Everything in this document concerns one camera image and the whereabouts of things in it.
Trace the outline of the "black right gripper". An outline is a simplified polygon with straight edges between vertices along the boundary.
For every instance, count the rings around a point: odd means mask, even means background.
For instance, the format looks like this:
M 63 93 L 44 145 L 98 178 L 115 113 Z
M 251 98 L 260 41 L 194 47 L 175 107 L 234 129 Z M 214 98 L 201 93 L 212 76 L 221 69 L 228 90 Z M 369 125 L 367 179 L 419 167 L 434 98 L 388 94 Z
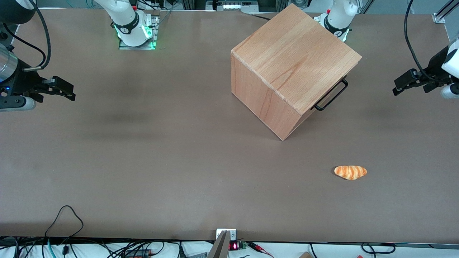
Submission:
M 45 80 L 36 71 L 23 71 L 24 68 L 29 67 L 28 64 L 19 60 L 13 74 L 4 82 L 1 82 L 1 93 L 5 93 L 7 96 L 26 96 L 38 103 L 43 103 L 43 94 L 59 95 L 70 101 L 75 101 L 74 85 L 58 76 L 52 76 L 50 79 Z M 47 91 L 42 91 L 42 84 L 47 88 Z

